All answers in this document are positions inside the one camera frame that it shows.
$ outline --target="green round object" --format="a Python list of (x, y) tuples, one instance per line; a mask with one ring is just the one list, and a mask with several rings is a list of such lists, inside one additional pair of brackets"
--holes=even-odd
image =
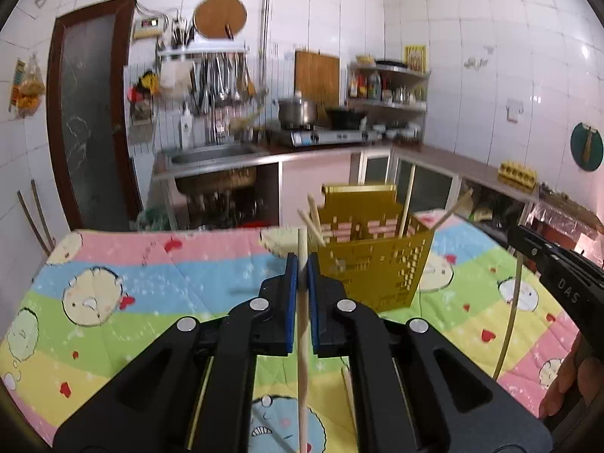
[(570, 137), (570, 148), (576, 164), (587, 172), (593, 172), (602, 163), (604, 155), (604, 146), (602, 145), (602, 136), (600, 133), (591, 128), (591, 147), (589, 148), (589, 156), (587, 153), (587, 143), (590, 137), (590, 127), (582, 122), (575, 126), (573, 134)]

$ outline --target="soap dispenser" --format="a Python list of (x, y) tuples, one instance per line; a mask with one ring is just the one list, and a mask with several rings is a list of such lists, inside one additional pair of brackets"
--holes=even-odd
[(188, 107), (188, 104), (184, 102), (183, 110), (180, 114), (180, 147), (182, 149), (189, 149), (194, 147), (193, 138), (193, 114)]

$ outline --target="brown door frame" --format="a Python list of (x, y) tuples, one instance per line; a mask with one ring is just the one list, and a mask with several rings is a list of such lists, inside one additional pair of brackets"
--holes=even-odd
[(57, 183), (59, 198), (63, 205), (65, 217), (71, 230), (85, 228), (71, 185), (65, 145), (63, 143), (63, 120), (61, 111), (61, 65), (63, 39), (65, 31), (74, 25), (87, 20), (115, 15), (114, 38), (111, 49), (111, 74), (109, 79), (111, 124), (114, 152), (126, 210), (131, 220), (137, 218), (141, 211), (141, 198), (134, 173), (134, 167), (128, 153), (126, 124), (124, 118), (124, 81), (123, 67), (128, 64), (130, 51), (130, 31), (134, 8), (137, 0), (108, 0), (96, 5), (84, 7), (56, 19), (48, 57), (48, 76), (46, 77), (46, 123), (48, 127), (48, 146), (52, 160), (52, 170)]

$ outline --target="countertop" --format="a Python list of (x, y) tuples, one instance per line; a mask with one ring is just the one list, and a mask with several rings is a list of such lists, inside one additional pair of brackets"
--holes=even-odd
[(258, 153), (245, 157), (232, 157), (223, 159), (212, 164), (196, 165), (188, 164), (177, 168), (167, 169), (167, 158), (165, 154), (158, 153), (153, 180), (170, 180), (180, 177), (210, 173), (232, 168), (243, 168), (246, 166), (266, 165), (268, 163), (290, 162), (293, 160), (307, 159), (313, 156), (324, 156), (341, 153), (361, 153), (363, 151), (383, 151), (384, 155), (392, 151), (401, 160), (429, 168), (446, 175), (458, 175), (464, 179), (471, 180), (489, 187), (501, 194), (522, 202), (537, 202), (539, 200), (538, 188), (526, 192), (514, 188), (499, 180), (497, 168), (472, 160), (450, 151), (433, 146), (402, 146), (392, 142), (381, 141), (375, 144), (354, 145), (329, 145), (309, 146), (307, 148), (291, 148), (288, 146), (262, 143), (256, 145)]

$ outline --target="gold metal basket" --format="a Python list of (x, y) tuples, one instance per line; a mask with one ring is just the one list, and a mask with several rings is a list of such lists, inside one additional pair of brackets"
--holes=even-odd
[(321, 274), (342, 281), (348, 298), (374, 311), (410, 306), (434, 232), (413, 215), (401, 219), (394, 185), (330, 185), (323, 194)]

